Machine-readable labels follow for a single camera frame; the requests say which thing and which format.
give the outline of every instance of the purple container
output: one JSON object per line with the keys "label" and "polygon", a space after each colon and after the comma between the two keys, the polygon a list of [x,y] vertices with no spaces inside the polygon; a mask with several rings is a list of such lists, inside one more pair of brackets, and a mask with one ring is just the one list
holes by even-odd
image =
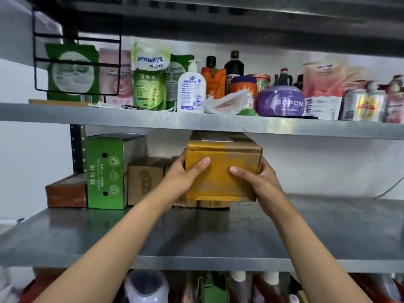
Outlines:
{"label": "purple container", "polygon": [[301,117],[305,100],[303,93],[295,86],[273,86],[260,92],[255,108],[258,115],[264,117]]}

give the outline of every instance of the black cable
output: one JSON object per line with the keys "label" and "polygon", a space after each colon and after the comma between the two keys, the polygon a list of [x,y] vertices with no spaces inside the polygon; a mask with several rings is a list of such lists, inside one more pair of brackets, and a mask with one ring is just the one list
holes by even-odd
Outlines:
{"label": "black cable", "polygon": [[382,193],[381,195],[378,195],[377,197],[375,197],[375,199],[378,199],[380,197],[383,197],[385,194],[391,192],[398,184],[400,184],[400,182],[404,179],[404,175],[397,181],[397,183],[395,183],[393,186],[391,186],[391,188],[387,189],[386,192]]}

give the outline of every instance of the person's hand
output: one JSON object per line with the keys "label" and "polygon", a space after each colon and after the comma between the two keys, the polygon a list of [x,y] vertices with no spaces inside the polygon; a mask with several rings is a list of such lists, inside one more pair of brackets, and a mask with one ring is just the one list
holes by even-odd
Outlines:
{"label": "person's hand", "polygon": [[210,158],[205,157],[191,170],[185,171],[185,155],[184,150],[179,158],[173,162],[161,183],[152,192],[154,197],[162,199],[168,208],[191,187],[195,178],[210,164]]}
{"label": "person's hand", "polygon": [[283,192],[275,171],[264,157],[261,161],[260,174],[234,166],[230,167],[230,173],[245,179],[252,185],[261,208],[271,219],[276,220],[280,215],[296,212]]}

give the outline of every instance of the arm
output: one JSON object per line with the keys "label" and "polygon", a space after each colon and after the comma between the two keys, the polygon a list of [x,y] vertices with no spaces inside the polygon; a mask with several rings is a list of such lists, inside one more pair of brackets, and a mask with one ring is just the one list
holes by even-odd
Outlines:
{"label": "arm", "polygon": [[210,159],[204,158],[188,172],[184,170],[184,162],[185,153],[173,163],[156,189],[134,206],[34,303],[111,303],[160,215],[189,189],[199,173],[207,168]]}
{"label": "arm", "polygon": [[259,204],[275,223],[310,302],[371,303],[287,199],[265,159],[261,167],[259,175],[236,167],[230,172],[251,183]]}

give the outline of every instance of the forearm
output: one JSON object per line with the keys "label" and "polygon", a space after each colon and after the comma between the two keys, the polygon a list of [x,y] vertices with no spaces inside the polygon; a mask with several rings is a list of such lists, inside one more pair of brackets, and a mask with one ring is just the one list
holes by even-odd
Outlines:
{"label": "forearm", "polygon": [[275,225],[310,303],[371,303],[295,210]]}
{"label": "forearm", "polygon": [[35,303],[111,303],[164,211],[150,193],[38,297]]}

